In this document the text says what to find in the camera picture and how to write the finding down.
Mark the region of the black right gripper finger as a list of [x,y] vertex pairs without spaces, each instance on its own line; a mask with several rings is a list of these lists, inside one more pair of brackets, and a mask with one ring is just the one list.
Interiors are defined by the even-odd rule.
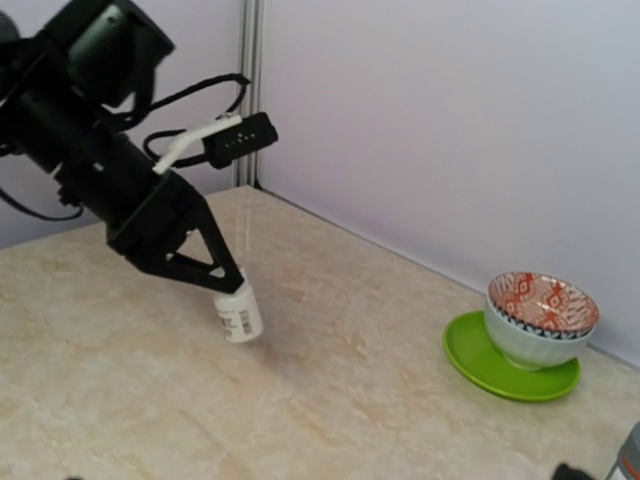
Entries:
[[580,468],[561,463],[554,470],[552,480],[595,480],[595,478]]

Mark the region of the small white pill bottle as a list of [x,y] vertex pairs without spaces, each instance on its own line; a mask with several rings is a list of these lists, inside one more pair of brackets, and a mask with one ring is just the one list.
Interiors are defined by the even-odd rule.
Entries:
[[226,331],[227,340],[234,344],[253,341],[264,331],[254,290],[245,269],[242,266],[239,269],[243,283],[235,293],[214,293],[217,315]]

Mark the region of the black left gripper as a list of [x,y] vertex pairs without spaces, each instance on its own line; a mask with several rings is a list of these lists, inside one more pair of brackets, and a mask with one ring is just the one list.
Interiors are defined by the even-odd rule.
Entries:
[[147,164],[78,164],[59,170],[60,199],[101,219],[108,246],[139,271],[219,293],[244,283],[200,193]]

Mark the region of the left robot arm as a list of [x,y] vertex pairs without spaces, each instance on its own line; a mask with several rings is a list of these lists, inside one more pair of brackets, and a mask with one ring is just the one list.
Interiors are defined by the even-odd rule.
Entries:
[[204,197],[129,137],[161,102],[173,51],[131,1],[71,1],[36,35],[1,45],[1,152],[25,155],[60,200],[105,225],[109,247],[143,273],[232,294],[241,274]]

